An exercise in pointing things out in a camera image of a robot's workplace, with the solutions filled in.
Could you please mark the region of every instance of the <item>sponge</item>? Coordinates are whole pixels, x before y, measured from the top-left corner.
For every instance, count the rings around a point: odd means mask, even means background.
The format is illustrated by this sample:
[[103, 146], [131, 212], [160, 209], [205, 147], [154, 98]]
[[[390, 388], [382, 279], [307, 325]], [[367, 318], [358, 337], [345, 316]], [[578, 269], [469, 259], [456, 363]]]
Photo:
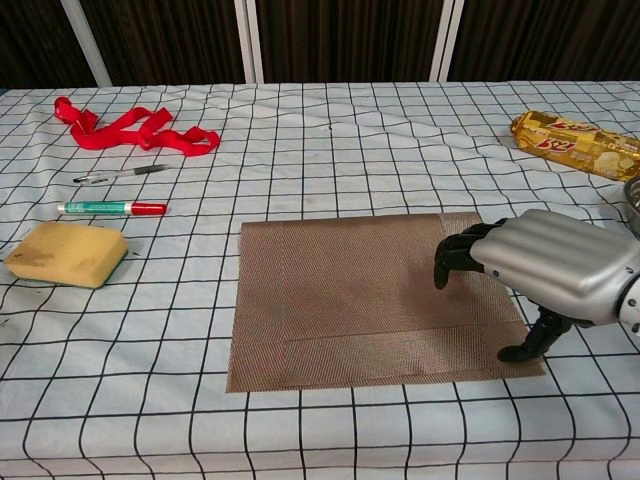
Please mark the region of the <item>sponge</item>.
[[117, 230], [70, 223], [41, 223], [4, 263], [32, 280], [99, 288], [127, 253]]

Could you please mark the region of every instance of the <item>table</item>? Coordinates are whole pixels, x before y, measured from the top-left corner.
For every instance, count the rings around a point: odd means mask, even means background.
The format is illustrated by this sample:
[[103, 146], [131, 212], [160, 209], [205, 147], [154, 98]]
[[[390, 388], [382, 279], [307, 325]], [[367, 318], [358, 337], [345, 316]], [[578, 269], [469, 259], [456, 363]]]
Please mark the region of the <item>table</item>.
[[[221, 146], [79, 149], [56, 97], [113, 121], [168, 108]], [[58, 201], [159, 200], [164, 218], [64, 217], [130, 251], [96, 291], [0, 269], [0, 475], [207, 479], [635, 479], [640, 342], [572, 329], [547, 375], [478, 383], [225, 394], [248, 220], [530, 208], [626, 231], [621, 184], [518, 151], [527, 109], [640, 135], [640, 83], [117, 87], [0, 97], [0, 253]], [[76, 188], [90, 170], [146, 178]], [[513, 294], [528, 321], [535, 306]]]

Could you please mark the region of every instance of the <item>biscuit package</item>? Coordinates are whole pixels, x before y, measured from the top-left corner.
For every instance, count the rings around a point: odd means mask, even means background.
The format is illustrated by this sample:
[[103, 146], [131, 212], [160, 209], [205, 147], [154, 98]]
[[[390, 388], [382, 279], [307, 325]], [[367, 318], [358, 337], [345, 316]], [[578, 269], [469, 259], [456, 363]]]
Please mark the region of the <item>biscuit package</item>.
[[640, 140], [587, 123], [529, 111], [511, 124], [518, 148], [612, 180], [640, 174]]

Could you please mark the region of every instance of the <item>silver robotic arm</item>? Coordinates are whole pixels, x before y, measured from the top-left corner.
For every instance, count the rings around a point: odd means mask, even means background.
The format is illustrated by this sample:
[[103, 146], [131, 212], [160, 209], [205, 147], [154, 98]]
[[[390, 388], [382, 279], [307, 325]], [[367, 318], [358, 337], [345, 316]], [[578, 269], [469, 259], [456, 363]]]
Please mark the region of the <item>silver robotic arm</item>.
[[447, 237], [436, 251], [437, 288], [451, 270], [486, 273], [538, 305], [524, 343], [498, 354], [504, 362], [542, 355], [573, 324], [640, 330], [640, 242], [565, 215], [529, 210]]

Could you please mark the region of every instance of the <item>black pen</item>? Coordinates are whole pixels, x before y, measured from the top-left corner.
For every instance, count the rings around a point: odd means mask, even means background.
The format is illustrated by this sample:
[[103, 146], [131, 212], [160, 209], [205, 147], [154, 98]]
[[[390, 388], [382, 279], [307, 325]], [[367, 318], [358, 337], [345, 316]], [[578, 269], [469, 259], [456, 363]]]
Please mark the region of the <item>black pen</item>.
[[95, 175], [87, 175], [85, 177], [74, 178], [74, 183], [82, 183], [84, 185], [91, 185], [94, 183], [107, 182], [113, 178], [118, 177], [132, 177], [134, 175], [146, 175], [147, 173], [161, 172], [171, 168], [169, 165], [148, 165], [146, 167], [130, 168], [128, 170], [116, 170], [114, 172], [97, 173]]

